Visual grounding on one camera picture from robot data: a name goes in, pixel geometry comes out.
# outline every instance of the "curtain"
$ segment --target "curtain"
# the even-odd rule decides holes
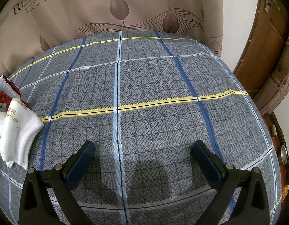
[[[10,0],[0,14],[0,74],[65,42],[121,30],[189,36],[220,56],[222,0]]]

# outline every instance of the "gray checkered bedsheet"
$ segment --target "gray checkered bedsheet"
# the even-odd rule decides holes
[[[266,126],[231,71],[197,41],[98,34],[36,56],[11,79],[44,122],[29,167],[51,169],[84,141],[95,143],[96,156],[72,191],[95,224],[194,224],[216,194],[190,155],[197,140],[223,162],[261,169],[271,224],[277,221],[281,178]],[[0,206],[15,224],[25,174],[0,158]]]

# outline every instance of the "black clamp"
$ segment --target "black clamp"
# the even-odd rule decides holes
[[[195,225],[217,225],[224,215],[236,188],[242,187],[234,210],[225,225],[268,225],[270,212],[267,193],[260,169],[251,171],[236,169],[224,164],[212,154],[202,141],[196,141],[191,149],[195,160],[211,188],[217,194]]]
[[[251,171],[224,164],[202,141],[196,141],[191,153],[199,164],[211,188],[217,194],[195,225],[218,225],[235,189],[242,187],[239,198],[225,225],[268,225],[270,221],[266,189],[259,168]],[[59,205],[71,225],[93,225],[76,202],[71,190],[78,187],[95,155],[95,145],[86,141],[76,154],[57,164],[52,170],[27,172],[19,209],[19,225],[60,225],[47,188],[53,188]]]

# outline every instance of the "metal screw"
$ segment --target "metal screw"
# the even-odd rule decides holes
[[[228,169],[233,169],[234,168],[234,166],[233,166],[233,164],[231,164],[231,163],[227,163],[226,164],[226,168],[228,168]]]
[[[56,164],[55,165],[55,170],[60,170],[62,168],[62,164]]]
[[[260,169],[257,168],[257,167],[254,167],[254,168],[253,168],[253,171],[254,171],[255,173],[260,173]]]
[[[34,168],[33,167],[30,167],[29,169],[28,169],[28,173],[33,173],[34,172]]]

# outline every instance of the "leaf pattern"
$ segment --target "leaf pattern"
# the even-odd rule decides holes
[[[2,71],[3,71],[3,73],[4,73],[4,75],[6,76],[6,77],[9,77],[9,75],[11,74],[8,70],[7,70],[7,68],[5,67],[5,65],[2,63]]]
[[[162,22],[163,31],[175,34],[179,29],[179,22],[172,11],[167,8],[167,13]]]
[[[40,35],[40,47],[44,52],[50,49],[49,44],[41,35]]]
[[[203,22],[204,22],[204,8],[202,4],[201,4],[201,14],[202,14]]]
[[[84,38],[86,36],[87,36],[86,34],[84,34],[81,31],[78,31],[78,30],[75,29],[75,39]]]
[[[116,19],[122,20],[124,22],[124,19],[129,14],[128,4],[124,0],[111,0],[110,13]]]
[[[25,59],[25,60],[22,62],[22,65],[25,64],[26,62],[30,61],[32,58],[27,58],[27,59]]]

